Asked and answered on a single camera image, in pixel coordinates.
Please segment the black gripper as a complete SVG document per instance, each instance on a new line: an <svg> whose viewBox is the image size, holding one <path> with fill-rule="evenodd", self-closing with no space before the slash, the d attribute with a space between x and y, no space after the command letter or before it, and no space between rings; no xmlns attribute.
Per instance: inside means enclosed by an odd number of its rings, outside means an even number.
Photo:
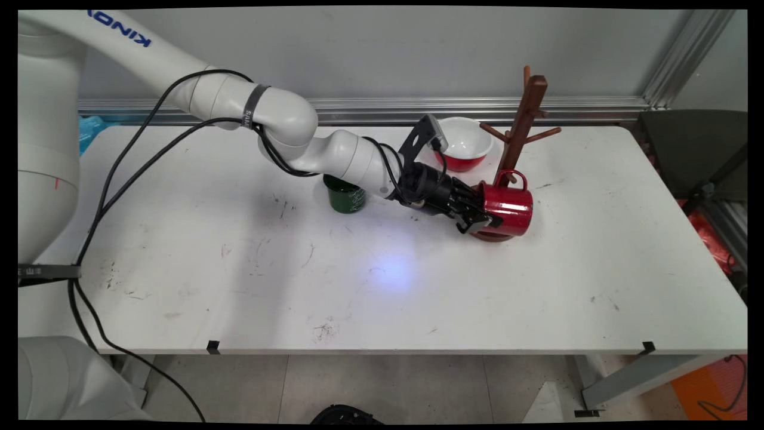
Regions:
<svg viewBox="0 0 764 430"><path fill-rule="evenodd" d="M461 234L499 228L504 223L502 217L479 209L485 207L485 198L475 186L420 162L403 164L394 199L413 210L455 219Z"/></svg>

